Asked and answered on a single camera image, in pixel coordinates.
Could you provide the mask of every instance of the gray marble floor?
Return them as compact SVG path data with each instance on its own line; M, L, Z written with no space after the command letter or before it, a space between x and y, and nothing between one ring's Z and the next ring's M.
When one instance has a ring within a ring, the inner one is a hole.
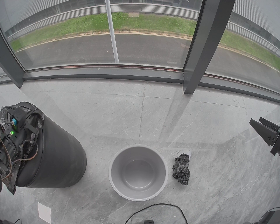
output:
M182 208L190 224L256 222L280 206L280 157L250 127L251 118L280 123L278 104L198 88L183 95L182 85L123 80L26 81L21 89L0 85L0 106L29 101L74 135L87 154L87 169L69 188L6 187L0 193L0 219L46 223L38 202L51 208L52 224L124 224L154 203ZM108 178L110 160L120 149L145 144L158 150L169 167L164 190L145 202L120 197ZM193 151L190 180L172 177L173 156ZM158 206L129 223L184 223L178 209Z

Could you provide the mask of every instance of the building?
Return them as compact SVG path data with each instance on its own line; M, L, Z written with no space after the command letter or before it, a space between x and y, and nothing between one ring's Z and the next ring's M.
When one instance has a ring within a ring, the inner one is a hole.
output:
M111 10L197 19L202 0L110 0ZM280 1L236 0L227 29L280 56ZM1 28L9 40L69 18L105 13L105 0L0 0Z

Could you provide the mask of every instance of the green lawn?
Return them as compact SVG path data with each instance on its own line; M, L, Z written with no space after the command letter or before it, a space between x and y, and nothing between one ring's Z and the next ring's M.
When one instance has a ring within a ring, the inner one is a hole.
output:
M193 20L153 14L140 14L139 17L128 17L128 13L118 12L112 13L112 18L114 29L147 29L193 35L196 26L196 21ZM11 41L11 46L16 51L47 39L63 37L72 33L100 30L109 30L107 14L72 18L55 25L47 26ZM240 35L225 31L220 43L237 50L245 51L280 70L279 57Z

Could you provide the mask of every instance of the crumpled black plastic bag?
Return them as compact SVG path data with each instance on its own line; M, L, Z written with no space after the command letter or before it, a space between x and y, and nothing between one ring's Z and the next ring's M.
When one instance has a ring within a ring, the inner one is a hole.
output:
M187 154L182 153L179 157L175 158L175 165L173 165L173 177L178 179L178 182L183 185L188 185L190 178L189 171L190 158Z

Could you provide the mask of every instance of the black round object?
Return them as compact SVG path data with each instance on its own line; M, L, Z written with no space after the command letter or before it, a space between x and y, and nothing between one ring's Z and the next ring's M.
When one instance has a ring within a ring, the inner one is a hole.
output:
M87 158L80 142L45 115L38 139L38 153L26 161L16 186L62 188L76 184L84 175ZM32 157L36 147L29 153Z

